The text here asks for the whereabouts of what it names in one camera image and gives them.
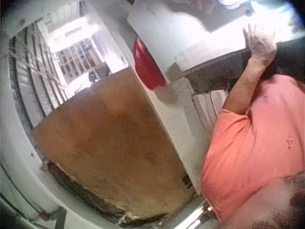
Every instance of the brown wooden panel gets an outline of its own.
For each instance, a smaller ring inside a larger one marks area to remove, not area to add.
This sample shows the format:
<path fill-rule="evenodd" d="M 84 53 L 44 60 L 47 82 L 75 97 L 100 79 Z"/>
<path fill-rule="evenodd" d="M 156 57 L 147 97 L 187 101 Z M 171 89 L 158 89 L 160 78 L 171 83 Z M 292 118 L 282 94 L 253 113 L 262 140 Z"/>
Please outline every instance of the brown wooden panel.
<path fill-rule="evenodd" d="M 34 135 L 43 154 L 66 174 L 133 216 L 174 213 L 194 194 L 130 69 L 76 94 Z"/>

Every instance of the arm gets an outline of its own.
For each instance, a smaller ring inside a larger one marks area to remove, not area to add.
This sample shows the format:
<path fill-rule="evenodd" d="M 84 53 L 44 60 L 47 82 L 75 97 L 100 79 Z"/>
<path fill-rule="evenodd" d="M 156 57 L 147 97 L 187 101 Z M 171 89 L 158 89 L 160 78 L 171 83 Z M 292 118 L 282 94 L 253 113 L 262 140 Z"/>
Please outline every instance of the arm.
<path fill-rule="evenodd" d="M 254 90 L 262 74 L 272 62 L 276 54 L 274 31 L 262 31 L 249 26 L 247 39 L 251 50 L 251 58 L 244 73 L 229 93 L 223 109 L 244 115 L 248 109 Z"/>

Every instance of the orange shirt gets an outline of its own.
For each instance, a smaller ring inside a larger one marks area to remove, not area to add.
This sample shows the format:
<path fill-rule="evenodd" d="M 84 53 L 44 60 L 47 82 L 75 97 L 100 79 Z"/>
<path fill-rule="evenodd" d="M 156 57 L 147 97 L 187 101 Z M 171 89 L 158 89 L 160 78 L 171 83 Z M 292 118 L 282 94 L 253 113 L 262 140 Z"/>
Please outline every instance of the orange shirt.
<path fill-rule="evenodd" d="M 203 166 L 202 192 L 221 221 L 271 180 L 305 169 L 305 93 L 275 75 L 247 115 L 222 110 Z"/>

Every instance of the red bag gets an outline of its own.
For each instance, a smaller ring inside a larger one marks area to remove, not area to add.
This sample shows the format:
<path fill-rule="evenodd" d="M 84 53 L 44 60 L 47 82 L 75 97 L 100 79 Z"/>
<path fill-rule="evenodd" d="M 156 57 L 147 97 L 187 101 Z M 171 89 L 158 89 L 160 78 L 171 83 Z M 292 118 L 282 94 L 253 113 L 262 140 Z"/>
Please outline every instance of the red bag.
<path fill-rule="evenodd" d="M 166 86 L 166 81 L 159 67 L 146 46 L 138 37 L 134 43 L 133 57 L 135 61 L 135 70 L 148 89 L 153 91 L 157 87 Z"/>

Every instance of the man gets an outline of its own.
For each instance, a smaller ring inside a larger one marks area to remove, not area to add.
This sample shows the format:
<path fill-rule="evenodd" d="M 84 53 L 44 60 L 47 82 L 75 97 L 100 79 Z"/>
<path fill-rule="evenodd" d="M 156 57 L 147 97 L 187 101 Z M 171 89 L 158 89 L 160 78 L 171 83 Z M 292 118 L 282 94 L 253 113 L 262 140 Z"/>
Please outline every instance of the man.
<path fill-rule="evenodd" d="M 221 228 L 305 229 L 304 85 L 260 82 L 275 34 L 249 26 L 247 37 L 252 56 L 217 119 L 202 191 Z"/>

